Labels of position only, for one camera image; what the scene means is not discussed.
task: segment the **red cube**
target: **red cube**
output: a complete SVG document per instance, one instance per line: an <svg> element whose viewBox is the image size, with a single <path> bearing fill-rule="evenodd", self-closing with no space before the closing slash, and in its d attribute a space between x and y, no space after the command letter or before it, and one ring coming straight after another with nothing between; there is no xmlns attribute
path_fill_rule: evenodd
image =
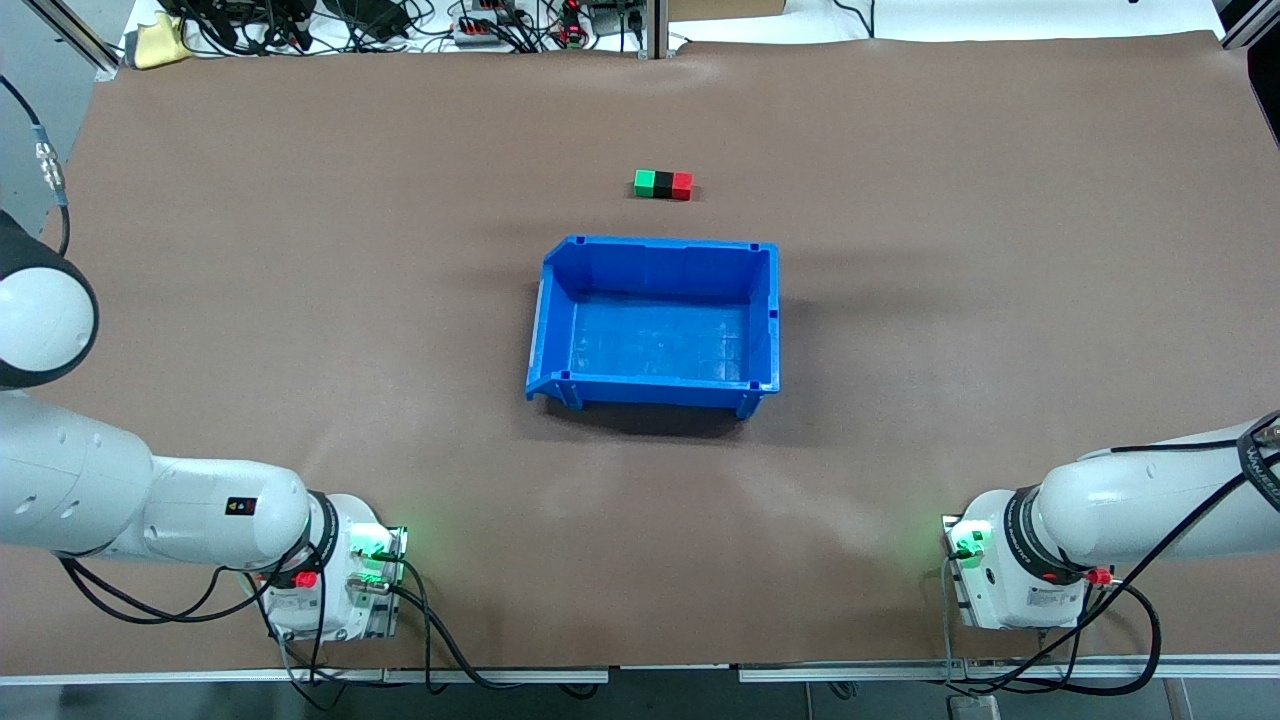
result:
<svg viewBox="0 0 1280 720"><path fill-rule="evenodd" d="M671 177L671 199L672 200L689 200L694 196L694 176L692 173L672 173Z"/></svg>

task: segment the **white round joint cap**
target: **white round joint cap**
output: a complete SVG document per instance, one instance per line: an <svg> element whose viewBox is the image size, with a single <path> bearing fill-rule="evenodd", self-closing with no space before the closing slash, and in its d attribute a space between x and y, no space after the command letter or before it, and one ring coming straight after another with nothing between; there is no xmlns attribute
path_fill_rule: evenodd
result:
<svg viewBox="0 0 1280 720"><path fill-rule="evenodd" d="M56 370L93 337L93 302L76 278L27 268L0 279L0 360L28 373Z"/></svg>

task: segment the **yellow cloth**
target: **yellow cloth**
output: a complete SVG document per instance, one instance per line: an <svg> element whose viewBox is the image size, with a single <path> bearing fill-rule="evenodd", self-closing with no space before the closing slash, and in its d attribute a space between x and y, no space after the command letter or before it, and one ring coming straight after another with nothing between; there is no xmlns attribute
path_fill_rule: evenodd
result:
<svg viewBox="0 0 1280 720"><path fill-rule="evenodd" d="M182 18L156 13L156 24L138 26L138 41L133 47L133 67L140 70L177 63L191 56L182 44Z"/></svg>

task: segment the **robotic arm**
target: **robotic arm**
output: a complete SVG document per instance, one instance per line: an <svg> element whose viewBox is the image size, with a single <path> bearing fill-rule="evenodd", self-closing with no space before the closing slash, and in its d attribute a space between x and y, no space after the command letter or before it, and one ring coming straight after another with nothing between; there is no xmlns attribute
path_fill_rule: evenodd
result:
<svg viewBox="0 0 1280 720"><path fill-rule="evenodd" d="M393 634L401 565L371 556L402 556L407 532L364 501L308 492L262 462L155 456L133 433L23 392L74 369L96 334L84 277L0 213L0 543L256 573L285 639Z"/></svg>
<svg viewBox="0 0 1280 720"><path fill-rule="evenodd" d="M1211 557L1280 550L1276 415L1142 447L1091 452L1039 486L996 489L946 523L960 615L979 628L1075 626L1094 568L1137 562L1239 474L1164 552Z"/></svg>

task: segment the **brown table surface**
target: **brown table surface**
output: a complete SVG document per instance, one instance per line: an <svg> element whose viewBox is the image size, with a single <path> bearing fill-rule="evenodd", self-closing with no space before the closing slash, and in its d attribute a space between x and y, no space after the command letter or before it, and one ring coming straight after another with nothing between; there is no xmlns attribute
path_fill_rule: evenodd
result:
<svg viewBox="0 0 1280 720"><path fill-rule="evenodd" d="M942 514L1280 404L1280 156L1210 33L188 61L97 87L69 188L102 329L36 395L366 498L480 665L938 657ZM781 395L526 402L568 233L777 242ZM1280 650L1275 562L1151 570L1166 651ZM207 577L93 568L168 607ZM278 661L252 612L137 629L45 553L0 575L4 674ZM1128 618L1085 650L1140 652ZM420 665L419 628L328 655Z"/></svg>

